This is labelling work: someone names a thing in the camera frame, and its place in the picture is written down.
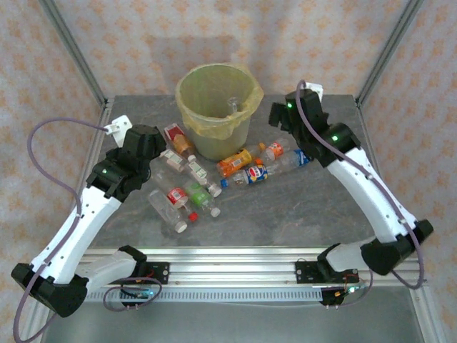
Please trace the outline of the red label amber bottle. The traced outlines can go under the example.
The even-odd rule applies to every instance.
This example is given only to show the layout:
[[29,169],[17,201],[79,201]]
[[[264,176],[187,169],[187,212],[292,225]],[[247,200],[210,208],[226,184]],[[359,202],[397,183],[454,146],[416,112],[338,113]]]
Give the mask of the red label amber bottle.
[[195,159],[195,148],[190,139],[177,123],[170,124],[164,128],[166,139],[171,143],[174,150],[189,161]]

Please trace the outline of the orange cap clear bottle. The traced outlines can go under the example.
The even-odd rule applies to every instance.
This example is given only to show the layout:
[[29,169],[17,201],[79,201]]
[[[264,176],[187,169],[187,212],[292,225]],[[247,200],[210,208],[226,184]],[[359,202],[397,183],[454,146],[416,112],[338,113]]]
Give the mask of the orange cap clear bottle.
[[287,139],[280,138],[275,140],[260,153],[259,157],[254,160],[256,165],[267,165],[278,159],[282,154],[290,149],[290,144]]

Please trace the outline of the blue label water bottle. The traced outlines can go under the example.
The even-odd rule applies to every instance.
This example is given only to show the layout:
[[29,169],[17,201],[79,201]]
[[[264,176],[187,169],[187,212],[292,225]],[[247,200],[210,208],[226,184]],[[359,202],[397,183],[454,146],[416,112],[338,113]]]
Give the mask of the blue label water bottle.
[[283,153],[277,159],[266,165],[266,171],[269,176],[290,172],[309,163],[301,149],[295,149]]

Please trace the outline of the small clear white cap bottle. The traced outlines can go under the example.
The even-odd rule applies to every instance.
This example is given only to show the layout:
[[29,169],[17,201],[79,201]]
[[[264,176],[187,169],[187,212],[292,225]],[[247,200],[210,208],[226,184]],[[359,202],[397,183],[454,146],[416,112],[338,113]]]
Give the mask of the small clear white cap bottle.
[[245,102],[238,97],[233,96],[229,98],[227,104],[229,114],[240,113],[245,110]]

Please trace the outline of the white green label clear bottle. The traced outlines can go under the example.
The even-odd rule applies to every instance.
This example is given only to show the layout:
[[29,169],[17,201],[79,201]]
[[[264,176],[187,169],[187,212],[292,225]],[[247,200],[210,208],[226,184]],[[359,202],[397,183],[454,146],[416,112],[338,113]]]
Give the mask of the white green label clear bottle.
[[214,181],[210,173],[202,166],[194,154],[187,158],[185,170],[194,178],[213,198],[218,197],[222,189]]

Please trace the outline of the red label red cap bottle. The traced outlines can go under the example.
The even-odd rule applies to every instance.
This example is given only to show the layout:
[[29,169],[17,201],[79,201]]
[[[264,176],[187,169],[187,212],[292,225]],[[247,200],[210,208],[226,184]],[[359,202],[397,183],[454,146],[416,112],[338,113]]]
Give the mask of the red label red cap bottle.
[[189,203],[189,197],[181,187],[168,190],[166,197],[175,209],[181,210],[188,217],[190,222],[196,222],[198,220],[199,215]]

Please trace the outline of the pepsi bottle blue cap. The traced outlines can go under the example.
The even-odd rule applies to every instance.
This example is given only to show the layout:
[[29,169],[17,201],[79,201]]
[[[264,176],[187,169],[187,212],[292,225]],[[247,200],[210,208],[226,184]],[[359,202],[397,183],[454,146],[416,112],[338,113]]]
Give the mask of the pepsi bottle blue cap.
[[243,187],[268,179],[268,170],[263,164],[254,165],[247,169],[235,172],[233,175],[220,181],[223,189],[229,187]]

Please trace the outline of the orange yellow label juice bottle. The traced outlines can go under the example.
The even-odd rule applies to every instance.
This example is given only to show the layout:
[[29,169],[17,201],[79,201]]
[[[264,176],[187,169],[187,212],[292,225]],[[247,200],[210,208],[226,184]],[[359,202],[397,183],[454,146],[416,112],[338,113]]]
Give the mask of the orange yellow label juice bottle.
[[259,157],[261,152],[266,148],[266,145],[262,142],[254,145],[246,146],[240,149],[235,154],[221,160],[217,164],[217,170],[223,177],[229,177],[242,167],[247,166],[254,161],[255,158]]

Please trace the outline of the green circuit board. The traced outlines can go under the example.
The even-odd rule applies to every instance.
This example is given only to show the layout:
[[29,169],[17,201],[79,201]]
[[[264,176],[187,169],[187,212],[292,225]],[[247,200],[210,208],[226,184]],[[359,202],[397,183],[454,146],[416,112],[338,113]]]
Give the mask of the green circuit board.
[[154,295],[150,289],[121,289],[120,292],[129,299],[150,299]]
[[354,292],[357,292],[358,290],[364,289],[366,287],[367,287],[366,284],[356,284],[353,286],[349,286],[343,290],[339,290],[339,291],[335,292],[334,296],[344,298],[344,297],[346,297],[350,294],[353,294]]

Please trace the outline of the grey metal panel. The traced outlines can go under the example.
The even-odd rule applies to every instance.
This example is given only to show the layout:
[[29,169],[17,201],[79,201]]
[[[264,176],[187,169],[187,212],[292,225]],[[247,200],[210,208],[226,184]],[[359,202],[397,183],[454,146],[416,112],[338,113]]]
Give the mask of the grey metal panel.
[[425,343],[409,305],[158,303],[111,313],[89,304],[56,320],[42,343]]

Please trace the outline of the aluminium frame post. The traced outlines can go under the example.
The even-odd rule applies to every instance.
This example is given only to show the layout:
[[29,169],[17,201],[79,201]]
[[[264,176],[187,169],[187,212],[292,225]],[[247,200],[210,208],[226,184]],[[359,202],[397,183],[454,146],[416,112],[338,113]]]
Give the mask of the aluminium frame post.
[[358,96],[355,98],[358,109],[368,101],[369,96],[374,90],[378,80],[381,78],[383,71],[388,66],[389,61],[396,52],[399,44],[405,33],[408,31],[409,26],[416,18],[416,15],[421,8],[424,0],[408,0],[404,10],[399,16],[398,21],[391,34],[389,35],[386,43],[384,44],[381,53],[379,54],[373,68],[368,74],[367,80],[361,87]]
[[92,72],[85,56],[79,48],[79,45],[77,44],[74,35],[71,33],[71,30],[68,27],[64,17],[59,11],[55,0],[38,0],[38,2],[49,18],[49,21],[55,28],[62,44],[65,46],[67,52],[75,63],[76,68],[79,70],[79,73],[89,87],[89,90],[91,91],[97,104],[101,108],[104,108],[107,103],[107,98],[104,96],[104,93],[101,90],[101,87],[99,86],[94,73]]

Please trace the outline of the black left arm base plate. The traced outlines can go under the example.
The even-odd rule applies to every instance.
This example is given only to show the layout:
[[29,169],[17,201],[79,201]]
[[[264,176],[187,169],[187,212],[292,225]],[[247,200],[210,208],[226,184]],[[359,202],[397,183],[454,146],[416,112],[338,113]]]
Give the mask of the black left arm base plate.
[[169,262],[144,262],[136,273],[137,284],[151,284],[150,281],[139,279],[139,277],[146,277],[148,279],[156,279],[162,284],[168,284],[170,272]]

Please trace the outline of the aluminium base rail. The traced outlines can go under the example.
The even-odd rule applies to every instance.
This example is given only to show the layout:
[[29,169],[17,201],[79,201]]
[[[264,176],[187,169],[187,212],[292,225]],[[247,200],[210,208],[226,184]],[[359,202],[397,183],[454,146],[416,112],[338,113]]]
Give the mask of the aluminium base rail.
[[[137,248],[148,262],[169,262],[168,287],[294,287],[296,262],[313,262],[324,248],[313,247],[157,247]],[[87,249],[76,265],[82,276],[94,277],[92,290],[129,274],[128,262],[107,266],[116,249]],[[418,260],[396,267],[407,282],[416,280]]]

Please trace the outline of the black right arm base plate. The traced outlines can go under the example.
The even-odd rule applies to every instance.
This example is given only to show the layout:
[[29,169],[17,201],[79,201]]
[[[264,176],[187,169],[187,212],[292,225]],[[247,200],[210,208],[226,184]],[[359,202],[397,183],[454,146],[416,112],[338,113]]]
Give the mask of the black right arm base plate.
[[352,269],[336,272],[327,262],[303,259],[295,262],[295,275],[299,284],[355,284],[360,281],[358,272]]

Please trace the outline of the aluminium lower frame bar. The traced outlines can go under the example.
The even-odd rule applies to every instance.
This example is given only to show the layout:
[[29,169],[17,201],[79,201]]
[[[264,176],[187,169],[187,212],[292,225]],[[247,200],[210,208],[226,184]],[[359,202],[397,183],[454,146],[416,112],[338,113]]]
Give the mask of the aluminium lower frame bar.
[[22,340],[34,336],[54,314],[48,307],[33,297],[28,297],[21,313],[19,334]]
[[422,286],[420,289],[410,290],[410,295],[424,343],[446,343],[431,288]]

